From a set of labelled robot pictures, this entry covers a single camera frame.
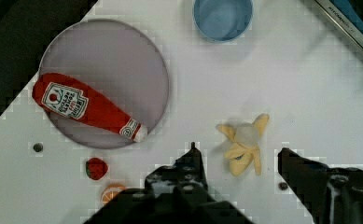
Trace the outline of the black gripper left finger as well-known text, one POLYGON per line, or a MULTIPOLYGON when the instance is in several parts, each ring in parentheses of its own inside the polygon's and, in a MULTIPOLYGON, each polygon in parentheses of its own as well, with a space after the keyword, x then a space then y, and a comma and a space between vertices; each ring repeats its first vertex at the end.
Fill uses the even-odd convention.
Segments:
POLYGON ((192 147, 173 165, 149 174, 141 189, 125 189, 84 224, 254 224, 209 194, 202 153, 192 147))

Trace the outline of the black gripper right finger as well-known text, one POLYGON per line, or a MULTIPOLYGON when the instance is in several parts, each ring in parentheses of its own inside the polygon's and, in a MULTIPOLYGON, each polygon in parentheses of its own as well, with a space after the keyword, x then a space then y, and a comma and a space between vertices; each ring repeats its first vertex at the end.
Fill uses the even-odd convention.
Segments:
POLYGON ((277 154, 278 173, 314 224, 363 224, 363 170, 330 168, 289 148, 277 154))

